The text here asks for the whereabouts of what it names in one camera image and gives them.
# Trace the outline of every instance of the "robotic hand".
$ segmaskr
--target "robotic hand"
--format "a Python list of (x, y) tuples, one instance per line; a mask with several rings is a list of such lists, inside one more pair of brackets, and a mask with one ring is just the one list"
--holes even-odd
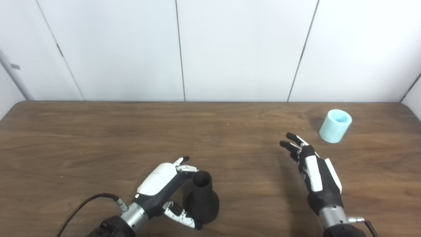
[(137, 188), (137, 194), (127, 207), (116, 200), (122, 209), (120, 215), (105, 219), (87, 237), (135, 237), (135, 232), (149, 219), (165, 214), (186, 226), (201, 229), (202, 224), (194, 220), (180, 205), (169, 201), (171, 195), (198, 171), (196, 167), (182, 165), (189, 160), (181, 157), (174, 163), (160, 164)]
[(341, 199), (342, 185), (330, 159), (321, 159), (313, 146), (299, 136), (287, 133), (290, 142), (281, 141), (280, 146), (291, 152), (291, 158), (298, 163), (298, 170), (309, 191), (307, 201), (319, 216), (325, 228), (324, 237), (365, 237), (362, 230), (350, 223), (364, 222), (373, 236), (377, 236), (369, 221), (362, 217), (347, 217)]

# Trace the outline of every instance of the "wood grain surface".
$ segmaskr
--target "wood grain surface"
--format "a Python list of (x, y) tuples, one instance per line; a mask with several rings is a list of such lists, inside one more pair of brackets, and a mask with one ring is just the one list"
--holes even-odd
[[(329, 144), (317, 132), (334, 108), (353, 123)], [(381, 237), (420, 235), (421, 123), (402, 104), (28, 101), (0, 122), (2, 236), (54, 236), (84, 199), (110, 192), (129, 202), (158, 164), (189, 155), (213, 176), (219, 216), (201, 231), (162, 216), (138, 236), (320, 237), (297, 164), (279, 146), (286, 132), (332, 160), (348, 215), (371, 220)], [(117, 213), (97, 199), (63, 236), (85, 236)]]

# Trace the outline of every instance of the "light blue cylinder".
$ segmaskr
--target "light blue cylinder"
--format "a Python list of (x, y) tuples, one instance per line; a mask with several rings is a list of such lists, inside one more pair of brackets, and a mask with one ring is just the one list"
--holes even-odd
[(319, 134), (328, 143), (338, 143), (351, 123), (352, 117), (347, 112), (331, 110), (320, 128)]

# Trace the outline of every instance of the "black bottle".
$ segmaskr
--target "black bottle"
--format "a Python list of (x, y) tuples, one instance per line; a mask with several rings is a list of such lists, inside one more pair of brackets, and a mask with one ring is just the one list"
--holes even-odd
[(197, 171), (192, 177), (192, 192), (186, 199), (186, 211), (202, 224), (215, 220), (219, 212), (219, 198), (212, 190), (212, 176)]

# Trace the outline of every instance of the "white wall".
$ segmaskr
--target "white wall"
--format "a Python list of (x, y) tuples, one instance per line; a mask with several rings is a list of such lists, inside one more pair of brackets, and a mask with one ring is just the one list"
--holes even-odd
[(397, 102), (421, 72), (420, 1), (320, 0), (307, 41), (317, 0), (38, 2), (0, 0), (35, 100)]
[(407, 105), (418, 119), (421, 120), (421, 80), (418, 80), (417, 83), (415, 83), (405, 99), (403, 99), (402, 103)]
[(39, 0), (85, 100), (184, 100), (174, 0)]
[(187, 101), (287, 101), (317, 0), (178, 0)]
[(290, 101), (398, 102), (421, 69), (421, 1), (321, 0)]
[(0, 50), (29, 99), (82, 99), (36, 1), (0, 0)]
[(0, 64), (0, 120), (17, 102), (25, 100), (4, 67)]

